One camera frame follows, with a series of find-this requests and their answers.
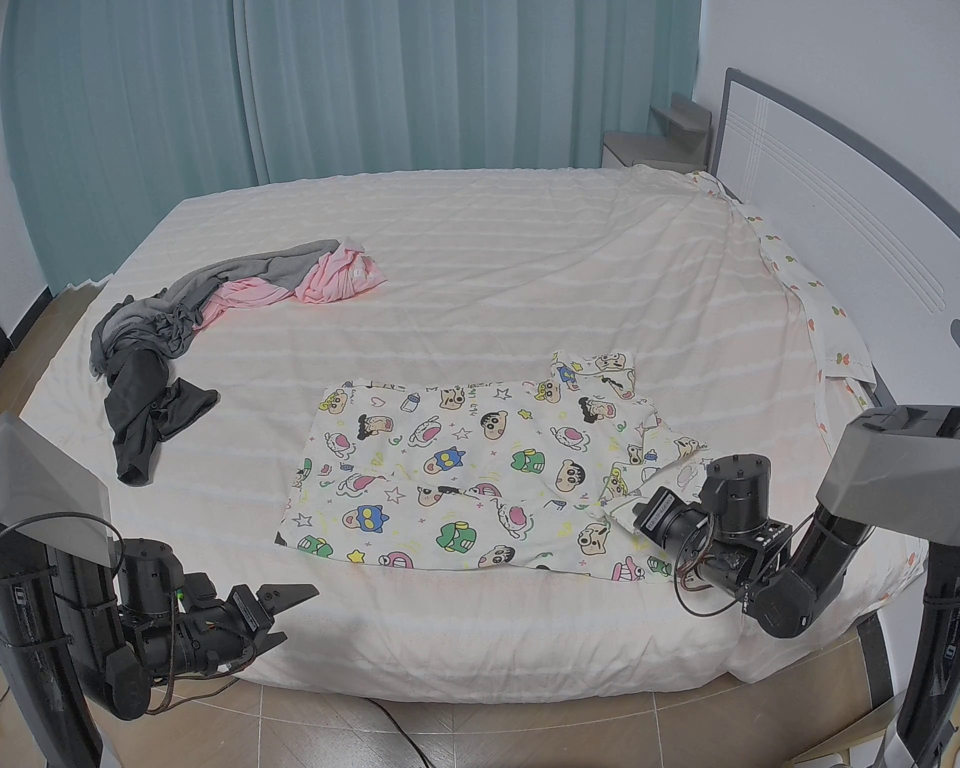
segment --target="white headboard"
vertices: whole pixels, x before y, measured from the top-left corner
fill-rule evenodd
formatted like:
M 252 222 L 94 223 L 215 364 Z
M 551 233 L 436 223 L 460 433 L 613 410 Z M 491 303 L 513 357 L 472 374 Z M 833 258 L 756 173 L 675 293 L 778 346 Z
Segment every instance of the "white headboard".
M 736 69 L 710 171 L 843 302 L 881 401 L 960 404 L 960 212 L 863 136 Z

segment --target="teal curtain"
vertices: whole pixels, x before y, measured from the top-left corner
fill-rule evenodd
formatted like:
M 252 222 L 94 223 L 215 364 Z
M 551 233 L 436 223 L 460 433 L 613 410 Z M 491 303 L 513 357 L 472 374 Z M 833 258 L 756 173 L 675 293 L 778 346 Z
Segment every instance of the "teal curtain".
M 13 180 L 59 290 L 180 200 L 422 168 L 590 167 L 689 96 L 700 0 L 12 0 Z

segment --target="pink garment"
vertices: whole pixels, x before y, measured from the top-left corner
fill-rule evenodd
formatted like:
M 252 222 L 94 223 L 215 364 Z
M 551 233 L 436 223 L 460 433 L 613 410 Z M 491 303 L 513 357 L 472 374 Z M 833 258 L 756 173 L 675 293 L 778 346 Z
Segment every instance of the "pink garment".
M 296 295 L 308 304 L 349 299 L 369 291 L 387 278 L 353 243 L 340 244 L 333 253 L 320 257 L 293 291 L 280 288 L 262 277 L 245 277 L 221 285 L 204 305 L 204 319 L 194 330 L 203 330 L 231 307 L 253 308 L 276 304 Z
M 364 255 L 362 248 L 352 243 L 341 243 L 340 248 L 317 262 L 317 266 L 306 274 L 294 293 L 300 301 L 320 304 L 349 299 L 369 291 L 386 279 L 373 259 Z

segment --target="floor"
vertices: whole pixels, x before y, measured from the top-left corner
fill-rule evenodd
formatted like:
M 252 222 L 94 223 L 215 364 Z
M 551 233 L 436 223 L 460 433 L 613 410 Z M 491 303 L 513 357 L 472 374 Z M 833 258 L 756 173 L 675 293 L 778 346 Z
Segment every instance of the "floor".
M 0 366 L 0 410 L 19 413 L 97 289 L 67 291 Z M 217 683 L 178 684 L 183 696 Z M 0 692 L 6 682 L 0 675 Z M 757 684 L 549 705 L 382 702 L 434 768 L 778 768 L 871 708 L 860 639 L 847 632 Z M 124 723 L 93 708 L 127 765 L 167 768 L 420 766 L 369 702 L 240 681 L 219 697 Z M 13 696 L 0 704 L 0 768 L 43 760 Z

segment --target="mattress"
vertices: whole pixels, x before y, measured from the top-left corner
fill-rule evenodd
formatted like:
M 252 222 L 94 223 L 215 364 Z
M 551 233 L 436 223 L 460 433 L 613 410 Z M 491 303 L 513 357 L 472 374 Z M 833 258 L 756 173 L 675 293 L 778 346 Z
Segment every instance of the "mattress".
M 87 368 L 98 320 L 127 294 L 152 294 L 204 264 L 347 236 L 388 282 L 335 304 L 231 310 L 204 330 L 174 373 L 218 389 L 221 402 L 159 448 L 151 485 L 118 483 L 107 385 Z M 667 584 L 354 565 L 273 539 L 327 385 L 523 380 L 557 348 L 633 349 L 636 390 L 671 427 L 713 455 L 768 455 L 771 515 L 799 523 L 829 462 L 806 324 L 744 217 L 669 172 L 301 180 L 178 205 L 90 305 L 23 418 L 108 485 L 125 535 L 169 542 L 222 594 L 240 583 L 318 587 L 278 618 L 289 640 L 243 673 L 252 681 L 488 703 L 676 690 L 725 671 L 755 681 L 895 595 L 918 571 L 922 545 L 877 531 L 810 630 L 777 640 L 736 611 L 684 613 Z M 722 604 L 712 592 L 689 602 Z

